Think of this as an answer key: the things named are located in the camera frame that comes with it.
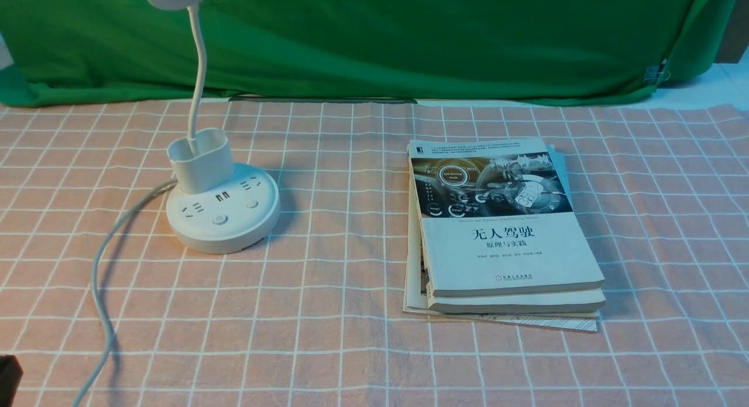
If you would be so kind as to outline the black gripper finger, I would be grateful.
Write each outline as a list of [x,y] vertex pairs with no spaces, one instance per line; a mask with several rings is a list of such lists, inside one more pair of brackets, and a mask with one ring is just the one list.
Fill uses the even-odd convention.
[[14,402],[23,375],[17,357],[1,356],[0,373],[0,404],[1,407],[10,407]]

